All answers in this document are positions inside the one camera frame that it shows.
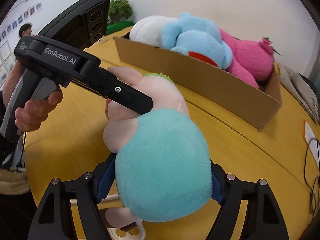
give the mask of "plush toy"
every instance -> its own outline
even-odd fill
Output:
[[[138,21],[131,29],[129,39],[155,47],[161,45],[161,29],[168,22],[176,22],[178,19],[165,16],[149,16]]]
[[[107,100],[103,138],[117,154],[116,184],[124,207],[100,210],[106,227],[129,231],[143,220],[164,222],[195,212],[212,197],[215,176],[207,142],[183,96],[164,75],[142,76],[129,67],[108,70],[150,96],[154,106],[138,115]]]
[[[170,49],[226,69],[232,61],[230,47],[222,41],[214,21],[180,14],[175,23],[167,23],[161,31],[164,49]]]
[[[239,41],[222,29],[222,40],[229,45],[233,60],[227,71],[242,81],[258,88],[257,81],[265,81],[271,74],[274,62],[274,50],[270,41]]]

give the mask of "wooden table surface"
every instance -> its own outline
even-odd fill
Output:
[[[122,36],[128,31],[125,29],[111,36]],[[114,41],[110,37],[105,40],[86,51],[99,57],[103,68],[130,66],[119,60]],[[309,123],[318,138],[319,125],[311,120],[283,87],[283,106],[260,132],[216,103],[184,87],[177,87],[187,101],[191,119],[199,126],[208,142],[211,159],[239,179],[252,182],[266,179],[282,210],[290,239],[298,239],[311,220],[309,191],[303,179],[307,148],[303,139],[304,121]],[[105,99],[74,84],[62,88],[62,91],[63,102],[49,114],[40,130],[27,134],[25,163],[37,204],[51,179],[76,179],[92,171],[109,154],[102,140],[108,122],[104,114]],[[307,179],[313,183],[317,176],[316,162],[310,154],[307,162]],[[115,185],[110,193],[116,193]],[[232,239],[239,239],[245,204],[243,202],[241,205]],[[121,203],[118,200],[99,205],[107,206],[121,206]],[[205,239],[219,208],[211,200],[199,211],[175,221],[143,222],[146,239]],[[78,238],[85,239],[76,206],[72,209]]]

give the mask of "camera lens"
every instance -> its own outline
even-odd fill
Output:
[[[101,11],[96,11],[94,12],[91,16],[90,16],[90,21],[94,22],[96,20],[98,20],[101,16],[102,12]]]
[[[90,29],[90,34],[95,34],[98,30],[100,30],[102,26],[102,22],[98,22],[95,25],[92,26],[92,28]]]
[[[101,37],[101,33],[98,33],[93,37],[92,42],[96,42],[98,39],[100,39],[100,37]]]

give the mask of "potted plant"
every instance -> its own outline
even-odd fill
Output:
[[[109,6],[109,21],[106,35],[133,26],[128,18],[132,15],[132,8],[128,0],[111,0]]]

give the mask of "light blue plush toy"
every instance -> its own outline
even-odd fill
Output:
[[[124,207],[100,210],[105,225],[128,231],[143,220],[175,220],[211,198],[218,201],[220,184],[211,172],[207,142],[173,82],[129,67],[108,70],[154,104],[149,113],[138,115],[107,101],[104,142],[117,153],[116,184]]]
[[[220,69],[228,68],[232,62],[232,51],[222,41],[215,22],[189,13],[180,14],[177,22],[162,28],[161,42],[164,49],[204,60]]]

